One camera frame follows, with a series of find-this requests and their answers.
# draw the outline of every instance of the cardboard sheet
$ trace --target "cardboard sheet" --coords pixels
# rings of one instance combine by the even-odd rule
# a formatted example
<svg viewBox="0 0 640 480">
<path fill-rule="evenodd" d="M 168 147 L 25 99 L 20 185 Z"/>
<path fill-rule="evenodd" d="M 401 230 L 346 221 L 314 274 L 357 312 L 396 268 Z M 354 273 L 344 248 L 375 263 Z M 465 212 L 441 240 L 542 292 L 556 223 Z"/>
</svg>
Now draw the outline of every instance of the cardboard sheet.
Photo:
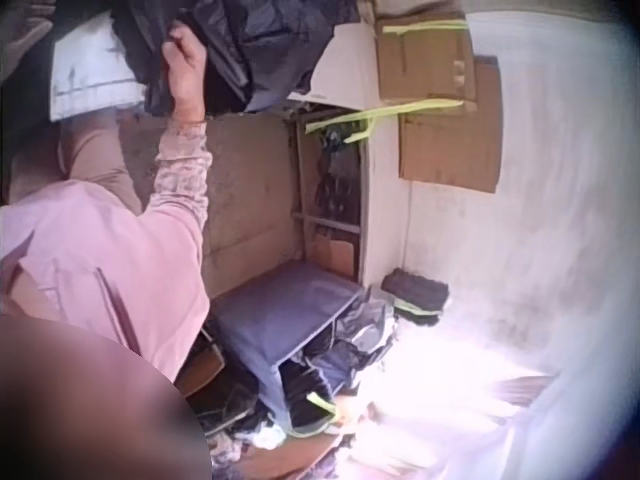
<svg viewBox="0 0 640 480">
<path fill-rule="evenodd" d="M 385 26 L 464 19 L 421 14 L 376 23 L 380 98 L 408 102 L 433 97 L 475 100 L 473 48 L 468 29 L 383 33 Z"/>
<path fill-rule="evenodd" d="M 502 159 L 502 89 L 496 59 L 476 61 L 477 108 L 401 115 L 400 177 L 495 193 Z"/>
</svg>

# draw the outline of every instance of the black cloth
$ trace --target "black cloth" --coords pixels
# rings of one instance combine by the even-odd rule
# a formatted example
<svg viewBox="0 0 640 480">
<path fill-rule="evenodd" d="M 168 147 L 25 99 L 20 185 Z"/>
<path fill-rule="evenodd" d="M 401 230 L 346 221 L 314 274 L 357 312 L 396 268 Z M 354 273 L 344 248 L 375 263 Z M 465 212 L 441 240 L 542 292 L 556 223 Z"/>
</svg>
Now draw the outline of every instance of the black cloth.
<svg viewBox="0 0 640 480">
<path fill-rule="evenodd" d="M 112 16 L 127 63 L 149 86 L 146 109 L 160 116 L 173 108 L 157 67 L 174 19 L 207 48 L 205 107 L 215 115 L 257 112 L 308 92 L 334 27 L 359 18 L 355 0 L 116 0 Z"/>
<path fill-rule="evenodd" d="M 307 400 L 307 395 L 315 392 L 323 400 L 333 401 L 331 387 L 317 369 L 286 360 L 280 365 L 280 376 L 294 429 L 329 421 L 329 412 Z"/>
<path fill-rule="evenodd" d="M 449 298 L 449 285 L 396 268 L 382 280 L 382 289 L 416 307 L 441 312 Z"/>
</svg>

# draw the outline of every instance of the flattened cardboard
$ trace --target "flattened cardboard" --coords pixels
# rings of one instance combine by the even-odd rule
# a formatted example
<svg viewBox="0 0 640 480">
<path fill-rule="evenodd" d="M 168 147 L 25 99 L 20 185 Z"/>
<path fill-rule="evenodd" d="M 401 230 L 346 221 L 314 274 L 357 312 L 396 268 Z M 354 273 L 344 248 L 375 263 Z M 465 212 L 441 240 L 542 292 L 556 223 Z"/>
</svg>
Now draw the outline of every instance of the flattened cardboard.
<svg viewBox="0 0 640 480">
<path fill-rule="evenodd" d="M 502 160 L 502 88 L 495 59 L 476 62 L 477 109 L 401 115 L 400 177 L 495 193 Z"/>
<path fill-rule="evenodd" d="M 353 278 L 355 275 L 355 249 L 349 242 L 332 240 L 316 234 L 311 249 L 311 261 L 347 278 Z"/>
<path fill-rule="evenodd" d="M 465 30 L 382 33 L 384 26 L 464 19 L 462 14 L 421 14 L 376 24 L 380 98 L 408 102 L 433 97 L 475 100 L 471 35 Z"/>
</svg>

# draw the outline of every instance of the wall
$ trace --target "wall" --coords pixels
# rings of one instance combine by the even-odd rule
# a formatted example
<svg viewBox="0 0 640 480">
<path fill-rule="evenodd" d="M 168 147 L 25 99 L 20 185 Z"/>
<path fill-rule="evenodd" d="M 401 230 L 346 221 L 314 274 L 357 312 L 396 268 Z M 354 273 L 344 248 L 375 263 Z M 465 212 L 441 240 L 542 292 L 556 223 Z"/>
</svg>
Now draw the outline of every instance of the wall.
<svg viewBox="0 0 640 480">
<path fill-rule="evenodd" d="M 420 334 L 473 340 L 560 376 L 501 477 L 487 453 L 446 478 L 584 478 L 638 398 L 638 50 L 621 27 L 468 19 L 475 52 L 497 55 L 502 73 L 498 191 L 412 183 L 401 265 L 452 289 L 442 322 Z"/>
<path fill-rule="evenodd" d="M 626 293 L 640 258 L 637 51 L 619 29 L 567 18 L 469 21 L 502 74 L 498 191 L 412 183 L 403 265 L 451 285 L 447 333 L 559 368 L 607 302 L 639 311 Z"/>
</svg>

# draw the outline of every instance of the yellow tape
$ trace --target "yellow tape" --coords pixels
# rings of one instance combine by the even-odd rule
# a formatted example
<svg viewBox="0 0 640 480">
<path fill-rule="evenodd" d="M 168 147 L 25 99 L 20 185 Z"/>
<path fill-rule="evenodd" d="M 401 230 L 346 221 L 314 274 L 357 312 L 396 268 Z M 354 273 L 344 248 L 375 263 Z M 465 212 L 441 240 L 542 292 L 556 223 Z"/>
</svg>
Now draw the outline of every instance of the yellow tape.
<svg viewBox="0 0 640 480">
<path fill-rule="evenodd" d="M 335 420 L 335 417 L 338 416 L 338 409 L 336 408 L 336 406 L 324 400 L 316 392 L 311 392 L 307 394 L 307 400 L 313 403 L 316 407 L 320 407 L 323 410 L 326 410 L 327 412 L 329 412 L 331 415 L 333 415 L 334 420 Z"/>
<path fill-rule="evenodd" d="M 469 24 L 466 20 L 429 20 L 426 22 L 412 23 L 410 25 L 385 25 L 382 33 L 395 33 L 402 35 L 408 32 L 419 32 L 423 30 L 468 30 Z"/>
<path fill-rule="evenodd" d="M 392 107 L 380 107 L 372 110 L 364 110 L 362 112 L 348 113 L 339 117 L 330 118 L 321 122 L 308 123 L 305 126 L 305 133 L 313 133 L 321 130 L 329 125 L 346 122 L 367 121 L 367 128 L 363 132 L 354 133 L 345 140 L 345 143 L 353 143 L 358 140 L 364 140 L 371 135 L 375 120 L 389 115 L 400 115 L 402 113 L 418 112 L 420 110 L 432 110 L 436 108 L 454 108 L 463 105 L 462 100 L 451 100 L 448 98 L 429 98 L 417 102 L 406 103 L 404 105 L 394 105 Z"/>
<path fill-rule="evenodd" d="M 344 143 L 355 143 L 355 142 L 358 142 L 360 140 L 364 140 L 365 138 L 369 138 L 369 135 L 371 135 L 371 132 L 373 132 L 373 127 L 375 127 L 375 126 L 376 126 L 376 119 L 375 118 L 368 118 L 367 119 L 367 128 L 364 129 L 362 132 L 354 133 L 349 138 L 346 138 L 344 140 Z"/>
</svg>

